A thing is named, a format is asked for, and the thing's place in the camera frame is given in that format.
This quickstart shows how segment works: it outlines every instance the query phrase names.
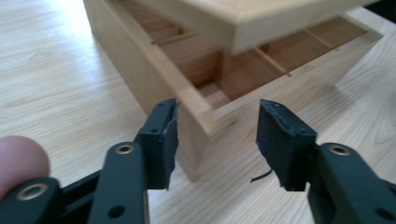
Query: wooden lid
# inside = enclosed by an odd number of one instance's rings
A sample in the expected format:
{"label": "wooden lid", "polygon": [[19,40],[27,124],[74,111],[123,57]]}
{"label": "wooden lid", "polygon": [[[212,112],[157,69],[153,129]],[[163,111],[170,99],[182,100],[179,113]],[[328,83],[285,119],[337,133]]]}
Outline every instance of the wooden lid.
{"label": "wooden lid", "polygon": [[327,20],[375,0],[137,0],[197,30],[231,53]]}

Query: wooden table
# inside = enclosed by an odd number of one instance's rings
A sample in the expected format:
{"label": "wooden table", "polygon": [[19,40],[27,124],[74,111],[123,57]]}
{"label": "wooden table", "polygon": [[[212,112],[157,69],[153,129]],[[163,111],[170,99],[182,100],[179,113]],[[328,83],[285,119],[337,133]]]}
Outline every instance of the wooden table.
{"label": "wooden table", "polygon": [[[396,183],[396,26],[362,8],[350,14],[384,37],[333,92],[295,112],[319,143],[356,148]],[[146,118],[78,0],[0,2],[0,91],[0,135],[40,143],[63,186],[100,169],[109,147],[132,140]],[[214,160],[195,183],[177,166],[169,191],[150,191],[151,222],[313,222],[305,193],[280,189],[275,175],[249,184],[269,169],[253,142]]]}

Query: fingertip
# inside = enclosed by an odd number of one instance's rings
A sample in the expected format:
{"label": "fingertip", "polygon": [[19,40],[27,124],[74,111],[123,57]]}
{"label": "fingertip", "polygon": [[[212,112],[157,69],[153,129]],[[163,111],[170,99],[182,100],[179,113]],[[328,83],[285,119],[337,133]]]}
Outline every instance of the fingertip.
{"label": "fingertip", "polygon": [[50,161],[37,142],[15,135],[0,138],[0,200],[20,183],[48,175]]}

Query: open wooden box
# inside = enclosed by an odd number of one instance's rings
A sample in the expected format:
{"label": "open wooden box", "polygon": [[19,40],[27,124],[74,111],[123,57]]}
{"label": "open wooden box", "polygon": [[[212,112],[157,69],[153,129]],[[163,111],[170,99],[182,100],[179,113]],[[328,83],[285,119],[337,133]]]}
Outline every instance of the open wooden box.
{"label": "open wooden box", "polygon": [[298,110],[381,37],[343,15],[236,56],[132,0],[84,0],[92,30],[144,110],[181,102],[177,159],[191,180],[218,147],[254,144],[260,99]]}

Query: wooden compartment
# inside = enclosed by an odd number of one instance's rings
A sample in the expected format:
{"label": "wooden compartment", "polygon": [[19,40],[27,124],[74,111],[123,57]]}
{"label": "wooden compartment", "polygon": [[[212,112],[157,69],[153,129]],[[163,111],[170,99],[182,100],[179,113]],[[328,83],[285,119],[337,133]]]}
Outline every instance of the wooden compartment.
{"label": "wooden compartment", "polygon": [[232,56],[131,0],[85,0],[92,30],[149,112],[176,97],[177,159],[193,180],[216,147],[254,143],[259,101],[300,109],[333,85],[381,35],[337,17]]}

